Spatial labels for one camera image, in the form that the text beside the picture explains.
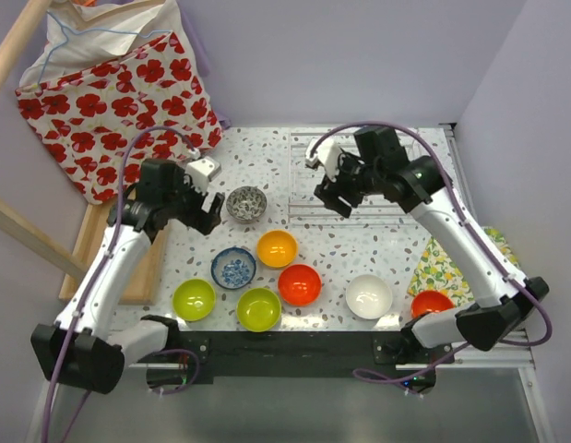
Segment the blue white ceramic bowl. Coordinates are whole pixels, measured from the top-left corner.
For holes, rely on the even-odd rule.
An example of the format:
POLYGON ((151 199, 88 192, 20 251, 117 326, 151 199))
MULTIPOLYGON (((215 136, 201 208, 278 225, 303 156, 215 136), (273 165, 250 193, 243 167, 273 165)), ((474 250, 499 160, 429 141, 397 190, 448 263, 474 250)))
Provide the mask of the blue white ceramic bowl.
POLYGON ((239 290, 256 275, 256 260, 241 247, 229 247, 213 258, 210 266, 212 280, 226 290, 239 290))

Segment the grey patterned ceramic bowl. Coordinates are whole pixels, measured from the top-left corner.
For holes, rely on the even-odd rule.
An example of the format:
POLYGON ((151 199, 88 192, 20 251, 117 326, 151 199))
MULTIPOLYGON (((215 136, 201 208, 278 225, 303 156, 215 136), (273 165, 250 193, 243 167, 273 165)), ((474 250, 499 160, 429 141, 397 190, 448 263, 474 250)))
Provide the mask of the grey patterned ceramic bowl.
POLYGON ((226 208, 237 222, 256 222, 265 212, 268 200, 264 192, 254 186, 234 189, 226 200, 226 208))

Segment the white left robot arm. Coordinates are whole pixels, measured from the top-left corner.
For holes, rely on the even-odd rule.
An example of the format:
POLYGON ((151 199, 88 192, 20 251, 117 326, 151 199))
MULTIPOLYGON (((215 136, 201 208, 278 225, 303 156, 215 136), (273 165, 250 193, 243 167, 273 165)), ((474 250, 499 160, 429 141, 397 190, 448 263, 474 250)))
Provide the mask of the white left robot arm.
POLYGON ((221 166, 210 157, 180 166, 146 160, 139 180, 113 204, 97 255, 64 310, 51 325, 38 325, 30 342, 45 378, 107 394, 124 370, 153 355, 171 362, 181 351, 175 320, 146 315, 112 334, 113 313, 142 258, 171 220, 203 235, 221 223, 225 196, 203 204, 221 166))

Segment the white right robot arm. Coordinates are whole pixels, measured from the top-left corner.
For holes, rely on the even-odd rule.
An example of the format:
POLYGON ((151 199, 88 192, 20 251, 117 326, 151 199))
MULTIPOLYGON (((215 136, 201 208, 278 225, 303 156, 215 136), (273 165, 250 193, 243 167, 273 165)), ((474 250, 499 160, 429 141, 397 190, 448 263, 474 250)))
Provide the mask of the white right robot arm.
POLYGON ((336 127, 312 141, 305 152, 310 169, 325 175, 314 194, 324 206, 348 218, 363 199, 381 195, 418 222, 457 265, 474 300, 441 313, 424 314, 403 327, 400 350, 420 363, 434 347, 464 341, 491 350, 537 311, 550 291, 541 277, 529 277, 493 243, 466 208, 434 149, 416 132, 395 124, 351 123, 358 153, 333 140, 336 127))

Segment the white wire dish rack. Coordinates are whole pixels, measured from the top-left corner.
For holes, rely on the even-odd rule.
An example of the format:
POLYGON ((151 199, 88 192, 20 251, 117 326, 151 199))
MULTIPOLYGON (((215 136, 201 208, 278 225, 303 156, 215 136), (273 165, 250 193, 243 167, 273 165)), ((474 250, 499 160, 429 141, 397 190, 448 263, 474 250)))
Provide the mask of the white wire dish rack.
MULTIPOLYGON (((456 189, 461 188, 453 162, 454 137, 450 126, 421 127, 415 130, 433 148, 444 169, 454 182, 456 189)), ((290 178, 288 215, 290 221, 302 226, 317 226, 341 223, 348 226, 413 224, 412 217, 404 214, 396 204, 381 196, 370 196, 363 200, 351 216, 345 219, 336 212, 328 210, 315 195, 315 187, 322 181, 324 173, 305 166, 304 154, 310 142, 326 132, 323 127, 294 128, 290 132, 290 178)))

